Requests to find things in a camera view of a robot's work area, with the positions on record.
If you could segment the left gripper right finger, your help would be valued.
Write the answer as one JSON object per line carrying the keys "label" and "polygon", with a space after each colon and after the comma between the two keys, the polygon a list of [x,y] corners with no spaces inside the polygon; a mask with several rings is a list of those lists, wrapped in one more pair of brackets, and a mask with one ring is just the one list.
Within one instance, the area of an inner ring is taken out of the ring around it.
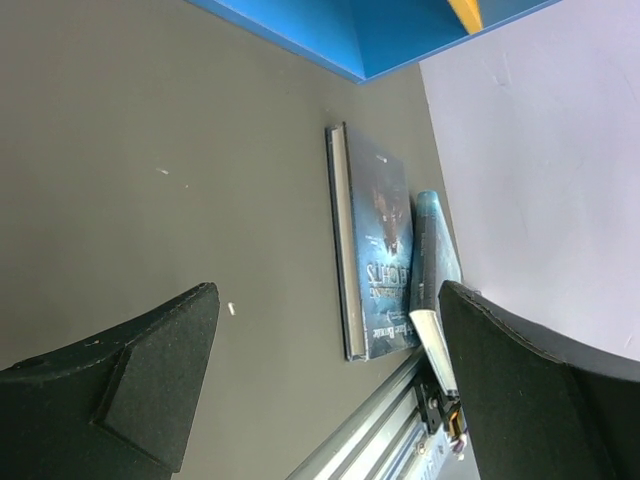
{"label": "left gripper right finger", "polygon": [[639,363],[443,283],[444,335],[483,479],[636,479]]}

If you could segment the teal blue cover book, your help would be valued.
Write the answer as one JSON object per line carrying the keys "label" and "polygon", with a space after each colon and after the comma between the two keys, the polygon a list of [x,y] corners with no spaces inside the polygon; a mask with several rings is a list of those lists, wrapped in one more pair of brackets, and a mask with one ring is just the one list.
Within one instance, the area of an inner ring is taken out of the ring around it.
{"label": "teal blue cover book", "polygon": [[444,394],[458,387],[440,318],[439,292],[445,281],[459,282],[461,269],[442,206],[435,191],[415,201],[409,316]]}

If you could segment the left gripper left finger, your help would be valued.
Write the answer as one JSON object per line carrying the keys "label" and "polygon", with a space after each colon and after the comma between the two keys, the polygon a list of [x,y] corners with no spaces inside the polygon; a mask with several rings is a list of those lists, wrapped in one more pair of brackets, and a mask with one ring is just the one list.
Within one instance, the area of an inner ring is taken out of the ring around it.
{"label": "left gripper left finger", "polygon": [[4,479],[170,479],[192,430],[220,310],[205,282],[1,372]]}

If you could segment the dark Wuthering Heights book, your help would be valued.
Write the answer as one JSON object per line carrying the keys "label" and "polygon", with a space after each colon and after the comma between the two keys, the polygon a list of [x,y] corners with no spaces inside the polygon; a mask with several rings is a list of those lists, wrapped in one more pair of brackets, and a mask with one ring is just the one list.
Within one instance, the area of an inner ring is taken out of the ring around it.
{"label": "dark Wuthering Heights book", "polygon": [[403,162],[341,123],[325,131],[347,361],[415,347],[413,223]]}

